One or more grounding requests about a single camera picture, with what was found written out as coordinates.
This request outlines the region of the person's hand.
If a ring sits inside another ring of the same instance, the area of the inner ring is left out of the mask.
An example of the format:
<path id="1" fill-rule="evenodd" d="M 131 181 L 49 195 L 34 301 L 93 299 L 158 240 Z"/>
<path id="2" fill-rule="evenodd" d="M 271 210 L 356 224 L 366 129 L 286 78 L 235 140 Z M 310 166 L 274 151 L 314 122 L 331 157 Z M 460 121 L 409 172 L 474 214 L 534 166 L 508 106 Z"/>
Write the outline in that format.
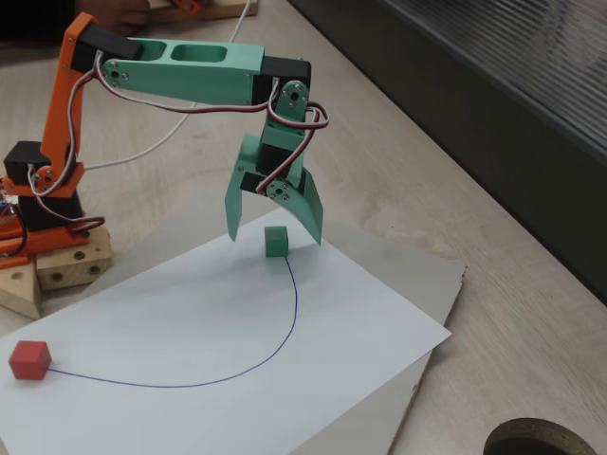
<path id="1" fill-rule="evenodd" d="M 99 24 L 124 36 L 132 36 L 145 28 L 151 13 L 147 0 L 98 1 L 92 15 Z"/>

